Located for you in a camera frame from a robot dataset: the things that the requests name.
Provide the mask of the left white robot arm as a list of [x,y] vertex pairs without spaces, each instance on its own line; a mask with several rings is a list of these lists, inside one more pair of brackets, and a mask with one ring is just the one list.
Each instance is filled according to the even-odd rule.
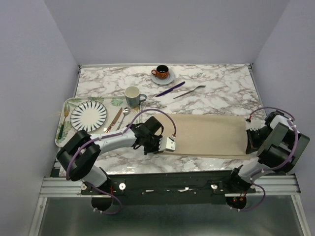
[[96,135],[90,135],[85,130],[78,131],[57,153],[57,160],[67,170],[70,166],[69,179],[82,180],[92,184],[98,194],[104,194],[109,189],[109,176],[100,167],[95,166],[99,155],[120,148],[144,148],[144,153],[159,152],[162,135],[156,135],[158,130],[164,130],[163,125],[150,117],[146,122],[133,124],[122,134],[120,131],[110,132],[100,140]]

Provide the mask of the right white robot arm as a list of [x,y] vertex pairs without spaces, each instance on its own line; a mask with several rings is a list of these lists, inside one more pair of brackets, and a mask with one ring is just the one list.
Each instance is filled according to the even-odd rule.
[[293,169],[310,138],[294,125],[295,118],[281,109],[271,112],[262,128],[248,128],[246,154],[256,152],[257,159],[233,169],[226,187],[233,193],[246,192],[256,179]]

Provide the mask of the beige cloth napkin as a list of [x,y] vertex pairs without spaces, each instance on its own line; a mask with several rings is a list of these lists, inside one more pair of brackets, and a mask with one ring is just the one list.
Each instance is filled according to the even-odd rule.
[[171,114],[178,156],[249,160],[246,121],[240,116]]

